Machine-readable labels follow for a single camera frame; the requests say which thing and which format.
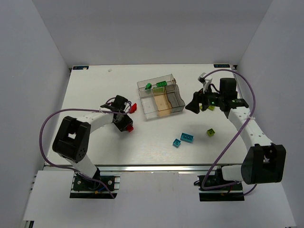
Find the red square lego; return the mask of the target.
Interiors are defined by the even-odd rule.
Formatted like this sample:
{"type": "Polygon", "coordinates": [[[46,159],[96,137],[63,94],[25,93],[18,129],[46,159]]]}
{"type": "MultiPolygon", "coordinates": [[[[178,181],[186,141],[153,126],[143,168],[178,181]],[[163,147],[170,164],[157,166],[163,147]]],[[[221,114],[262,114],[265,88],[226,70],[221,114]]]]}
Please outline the red square lego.
{"type": "Polygon", "coordinates": [[[129,125],[129,126],[127,126],[126,129],[127,129],[128,132],[131,132],[133,130],[133,126],[129,125]]]}

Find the red curved lego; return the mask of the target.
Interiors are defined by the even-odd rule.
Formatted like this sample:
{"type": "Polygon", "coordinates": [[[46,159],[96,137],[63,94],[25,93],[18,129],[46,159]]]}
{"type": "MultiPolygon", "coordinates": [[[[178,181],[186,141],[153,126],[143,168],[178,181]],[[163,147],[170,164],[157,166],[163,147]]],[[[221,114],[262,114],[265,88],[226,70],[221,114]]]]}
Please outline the red curved lego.
{"type": "Polygon", "coordinates": [[[131,108],[130,108],[130,110],[129,110],[129,113],[132,114],[132,113],[134,113],[136,110],[137,110],[137,103],[134,103],[134,104],[131,106],[131,108]]]}

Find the cyan long lego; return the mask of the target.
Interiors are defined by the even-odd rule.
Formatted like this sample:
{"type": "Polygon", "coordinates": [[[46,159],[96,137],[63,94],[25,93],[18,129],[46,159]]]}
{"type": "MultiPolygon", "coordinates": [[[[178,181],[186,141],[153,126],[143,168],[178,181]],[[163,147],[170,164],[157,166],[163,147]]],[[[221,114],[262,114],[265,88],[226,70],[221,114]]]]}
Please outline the cyan long lego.
{"type": "Polygon", "coordinates": [[[194,136],[190,135],[190,134],[187,134],[187,133],[182,133],[181,137],[180,137],[180,140],[184,141],[184,142],[188,142],[188,143],[193,143],[194,136]]]}

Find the small green number lego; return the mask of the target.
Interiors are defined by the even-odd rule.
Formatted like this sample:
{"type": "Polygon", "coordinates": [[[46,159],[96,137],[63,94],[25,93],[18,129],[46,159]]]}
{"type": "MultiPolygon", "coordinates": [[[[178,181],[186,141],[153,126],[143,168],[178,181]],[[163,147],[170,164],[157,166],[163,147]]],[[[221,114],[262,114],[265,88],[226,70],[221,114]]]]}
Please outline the small green number lego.
{"type": "Polygon", "coordinates": [[[152,84],[151,83],[147,83],[146,86],[145,86],[145,90],[151,90],[152,88],[152,84]]]}

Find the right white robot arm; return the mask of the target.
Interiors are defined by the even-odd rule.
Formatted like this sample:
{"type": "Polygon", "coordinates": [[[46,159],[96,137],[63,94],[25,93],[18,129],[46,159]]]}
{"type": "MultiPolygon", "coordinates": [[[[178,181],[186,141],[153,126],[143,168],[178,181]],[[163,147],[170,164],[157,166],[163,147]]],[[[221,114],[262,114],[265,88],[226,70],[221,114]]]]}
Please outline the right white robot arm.
{"type": "Polygon", "coordinates": [[[247,102],[238,98],[236,80],[220,79],[217,92],[212,91],[211,80],[201,78],[199,81],[203,88],[194,93],[185,108],[198,114],[210,106],[219,107],[237,129],[247,149],[241,165],[226,165],[216,170],[215,182],[219,185],[242,181],[246,184],[281,182],[286,150],[284,146],[274,144],[250,115],[247,102]]]}

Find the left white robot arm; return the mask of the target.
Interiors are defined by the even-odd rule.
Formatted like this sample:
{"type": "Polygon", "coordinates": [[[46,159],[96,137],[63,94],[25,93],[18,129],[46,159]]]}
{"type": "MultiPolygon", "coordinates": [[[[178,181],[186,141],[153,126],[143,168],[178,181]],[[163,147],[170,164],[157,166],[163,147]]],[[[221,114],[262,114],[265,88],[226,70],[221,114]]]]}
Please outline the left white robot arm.
{"type": "Polygon", "coordinates": [[[128,115],[131,109],[132,102],[117,95],[98,110],[87,110],[88,114],[78,118],[64,117],[52,150],[66,159],[75,173],[88,179],[99,179],[99,169],[87,156],[90,134],[108,124],[114,124],[120,132],[131,132],[133,120],[128,115]]]}

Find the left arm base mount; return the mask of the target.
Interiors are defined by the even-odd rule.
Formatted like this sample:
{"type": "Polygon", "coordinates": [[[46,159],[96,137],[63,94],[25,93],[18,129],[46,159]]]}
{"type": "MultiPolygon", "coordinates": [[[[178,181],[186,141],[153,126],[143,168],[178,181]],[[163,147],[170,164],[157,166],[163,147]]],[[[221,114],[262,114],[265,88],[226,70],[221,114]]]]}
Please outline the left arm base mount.
{"type": "Polygon", "coordinates": [[[87,180],[78,174],[74,174],[69,197],[71,199],[115,199],[120,187],[120,174],[100,173],[99,182],[87,180]]]}

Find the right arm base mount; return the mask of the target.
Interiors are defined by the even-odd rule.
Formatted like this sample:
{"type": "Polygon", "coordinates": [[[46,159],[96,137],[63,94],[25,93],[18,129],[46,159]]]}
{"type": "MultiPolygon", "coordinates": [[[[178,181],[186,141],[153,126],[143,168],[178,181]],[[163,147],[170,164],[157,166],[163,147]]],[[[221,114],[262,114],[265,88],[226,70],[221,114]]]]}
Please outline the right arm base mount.
{"type": "Polygon", "coordinates": [[[245,200],[241,183],[222,188],[216,187],[210,190],[205,190],[201,187],[204,178],[204,175],[200,175],[193,183],[194,186],[199,188],[199,200],[201,202],[229,202],[245,200]]]}

